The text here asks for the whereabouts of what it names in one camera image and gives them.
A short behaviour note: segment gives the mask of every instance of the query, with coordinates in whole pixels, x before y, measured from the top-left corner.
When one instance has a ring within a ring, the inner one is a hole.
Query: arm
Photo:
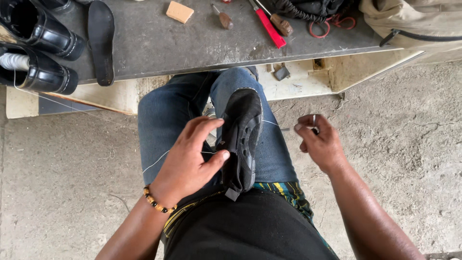
[[[182,198],[201,189],[220,170],[229,158],[229,152],[221,150],[204,162],[201,151],[210,131],[220,127],[223,122],[221,118],[199,117],[186,124],[157,177],[149,185],[150,194],[156,202],[172,208]],[[96,259],[125,260],[155,256],[168,217],[169,214],[157,211],[141,196]]]
[[[424,260],[416,246],[376,201],[366,183],[348,163],[337,131],[323,116],[298,119],[295,131],[303,137],[300,149],[309,153],[334,189],[348,238],[358,259]],[[316,126],[315,135],[311,127]]]

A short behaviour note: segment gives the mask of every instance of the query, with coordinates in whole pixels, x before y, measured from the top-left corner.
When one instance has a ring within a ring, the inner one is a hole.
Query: concrete floor
[[[348,159],[423,253],[462,251],[462,62],[414,63],[337,96],[272,102],[281,128],[322,113]],[[7,120],[0,89],[1,259],[93,259],[141,194],[137,118]],[[354,259],[330,182],[284,132],[315,224]],[[158,257],[163,255],[159,250]]]

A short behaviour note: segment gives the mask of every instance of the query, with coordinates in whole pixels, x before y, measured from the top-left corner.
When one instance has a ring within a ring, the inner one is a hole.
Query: patterned cloth
[[[298,182],[295,182],[295,181],[293,182],[273,182],[273,183],[256,182],[254,183],[252,188],[258,189],[258,190],[264,190],[267,192],[273,192],[273,193],[283,196],[286,199],[286,201],[290,203],[290,205],[292,205],[296,210],[298,210],[298,212],[303,217],[305,217],[305,219],[316,229],[313,223],[314,213],[311,210],[310,204],[306,200],[305,194],[300,188],[300,184]],[[167,223],[165,223],[165,226],[163,229],[163,235],[165,236],[165,239],[168,240],[168,238],[171,236],[172,232],[174,231],[175,225],[181,220],[185,212],[194,208],[194,206],[196,206],[197,204],[200,204],[204,200],[211,198],[213,196],[216,196],[218,194],[222,194],[224,192],[225,191],[215,192],[204,198],[198,199],[196,201],[192,201],[180,209],[177,209],[169,217],[169,219],[167,220]],[[329,244],[327,244],[327,242],[324,240],[321,234],[319,234],[319,231],[318,231],[318,235],[321,238],[324,245],[330,250],[330,252],[332,252],[332,254],[337,257],[337,255],[332,250],[332,248],[329,246]]]

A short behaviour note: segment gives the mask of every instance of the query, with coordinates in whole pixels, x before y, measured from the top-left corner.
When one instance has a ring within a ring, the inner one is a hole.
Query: eraser block
[[[168,17],[171,17],[182,23],[186,23],[186,21],[189,19],[189,17],[191,17],[193,13],[193,9],[175,1],[170,2],[169,9],[167,10]]]

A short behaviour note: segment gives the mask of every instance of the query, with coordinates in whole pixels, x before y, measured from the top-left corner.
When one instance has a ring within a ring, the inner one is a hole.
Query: white spool of thread
[[[0,56],[0,66],[8,70],[29,71],[29,56],[17,53],[4,53]]]

